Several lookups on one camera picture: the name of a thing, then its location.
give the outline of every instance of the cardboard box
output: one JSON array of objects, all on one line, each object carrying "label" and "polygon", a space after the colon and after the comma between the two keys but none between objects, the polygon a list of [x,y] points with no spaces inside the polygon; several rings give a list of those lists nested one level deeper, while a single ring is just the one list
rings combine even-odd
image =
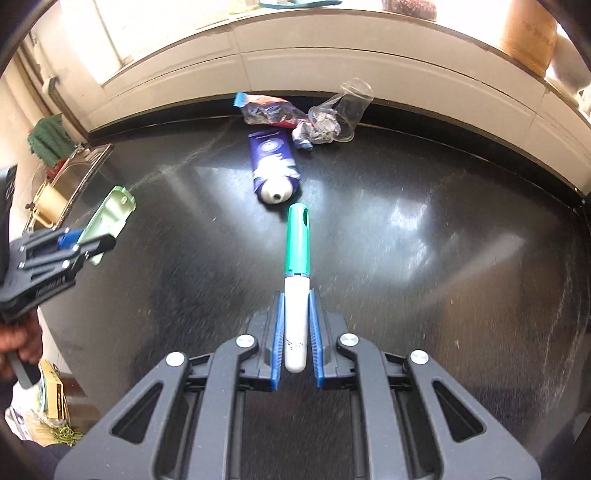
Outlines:
[{"label": "cardboard box", "polygon": [[50,419],[67,420],[64,385],[56,371],[45,359],[41,360],[43,386],[45,389],[45,414]]}]

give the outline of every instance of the metal screw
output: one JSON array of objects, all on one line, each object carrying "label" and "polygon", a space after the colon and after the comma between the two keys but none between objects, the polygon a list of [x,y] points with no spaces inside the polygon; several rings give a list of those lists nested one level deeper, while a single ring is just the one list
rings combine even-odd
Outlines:
[{"label": "metal screw", "polygon": [[172,352],[166,356],[166,363],[171,367],[180,367],[184,363],[184,354],[181,352]]},{"label": "metal screw", "polygon": [[345,346],[355,346],[359,343],[359,337],[354,333],[344,333],[340,336],[340,343]]},{"label": "metal screw", "polygon": [[240,348],[249,348],[255,344],[255,338],[252,335],[240,335],[240,337],[236,339],[236,344]]},{"label": "metal screw", "polygon": [[424,365],[429,361],[429,355],[422,350],[415,350],[410,354],[410,359],[417,365]]}]

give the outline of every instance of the marker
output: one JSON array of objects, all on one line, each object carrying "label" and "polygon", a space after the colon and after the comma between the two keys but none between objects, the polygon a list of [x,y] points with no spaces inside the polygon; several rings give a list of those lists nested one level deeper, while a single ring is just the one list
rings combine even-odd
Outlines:
[{"label": "marker", "polygon": [[303,203],[293,204],[287,219],[284,291],[285,368],[297,374],[306,368],[310,295],[310,230]]}]

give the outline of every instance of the green cloth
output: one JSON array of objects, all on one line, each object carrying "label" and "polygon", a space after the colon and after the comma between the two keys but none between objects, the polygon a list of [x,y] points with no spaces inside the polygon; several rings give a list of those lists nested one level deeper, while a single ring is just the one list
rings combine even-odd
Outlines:
[{"label": "green cloth", "polygon": [[42,118],[27,137],[34,153],[48,168],[68,158],[76,147],[61,122],[61,114]]}]

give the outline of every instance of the clear plastic cup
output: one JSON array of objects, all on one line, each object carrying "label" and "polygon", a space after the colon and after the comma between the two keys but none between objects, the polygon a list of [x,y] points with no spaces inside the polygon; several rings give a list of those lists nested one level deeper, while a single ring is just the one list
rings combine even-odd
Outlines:
[{"label": "clear plastic cup", "polygon": [[361,79],[341,83],[341,93],[308,111],[314,127],[337,142],[348,142],[363,112],[374,99],[371,87]]}]

